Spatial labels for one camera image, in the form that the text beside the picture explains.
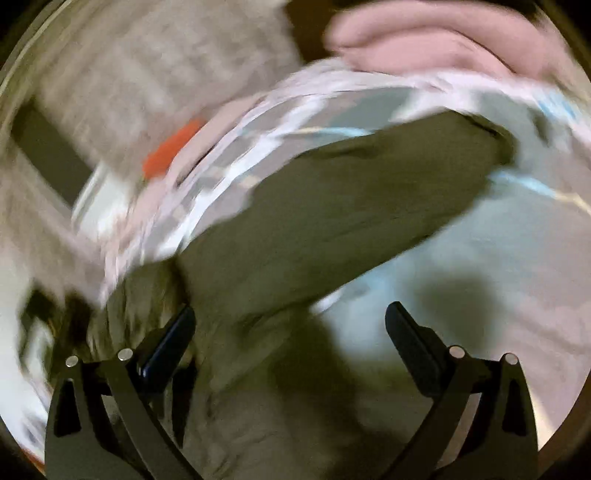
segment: gray cloth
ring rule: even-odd
[[[200,473],[376,477],[402,441],[359,421],[354,379],[309,307],[447,225],[513,154],[506,130],[455,112],[306,152],[238,216],[131,274],[93,323],[93,356],[136,344],[134,326],[158,325],[183,283],[200,363],[183,453]]]

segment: pink towel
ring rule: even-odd
[[[502,78],[512,75],[491,52],[469,38],[441,28],[385,35],[364,47],[341,48],[353,68],[390,75],[428,69],[458,68]]]
[[[427,58],[410,62],[410,54],[414,50],[402,50],[409,48],[408,35],[411,31],[429,28],[454,32],[472,40],[481,48],[468,46],[469,44],[465,40],[459,40],[459,37],[445,37],[443,46],[431,43],[423,37],[415,37],[421,45],[416,49],[416,55]],[[381,43],[385,41],[385,37],[395,38],[394,35],[406,37],[391,40],[386,44]],[[437,64],[436,66],[440,67],[454,67],[456,65],[453,62],[458,62],[459,57],[462,57],[464,64],[487,73],[497,72],[493,74],[498,76],[501,69],[498,69],[498,65],[492,65],[490,56],[487,55],[488,58],[485,58],[484,50],[488,50],[510,71],[518,75],[540,79],[548,69],[545,39],[529,20],[511,9],[478,2],[376,2],[335,15],[327,29],[325,43],[329,50],[343,55],[345,60],[348,59],[350,48],[357,49],[356,58],[367,53],[367,62],[372,66],[372,71],[376,71],[376,66],[381,65],[377,71],[385,73],[402,73],[399,68],[396,68],[396,72],[390,71],[398,60],[409,65]],[[443,60],[435,59],[434,54],[429,52],[429,47],[435,48],[452,64],[444,64]],[[471,60],[467,60],[466,50],[473,51]]]

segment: metal screw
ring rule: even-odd
[[[519,363],[519,358],[517,358],[517,355],[514,353],[506,353],[505,362],[509,365],[517,365]]]
[[[459,360],[460,358],[464,358],[466,356],[466,351],[459,345],[452,345],[449,348],[449,354],[453,358],[457,358]]]
[[[119,351],[119,353],[117,354],[117,358],[122,362],[126,362],[131,357],[133,357],[133,355],[134,351],[131,348],[124,348],[123,350]]]
[[[69,356],[66,358],[66,367],[72,368],[78,364],[78,357],[76,355]]]

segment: white wall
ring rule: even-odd
[[[30,284],[31,277],[23,265],[0,255],[0,416],[20,444],[39,454],[30,445],[23,422],[26,412],[43,416],[44,409],[33,387],[21,375],[17,360],[17,311]]]

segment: dark panel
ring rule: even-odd
[[[92,170],[34,101],[19,109],[12,137],[41,176],[72,207]]]

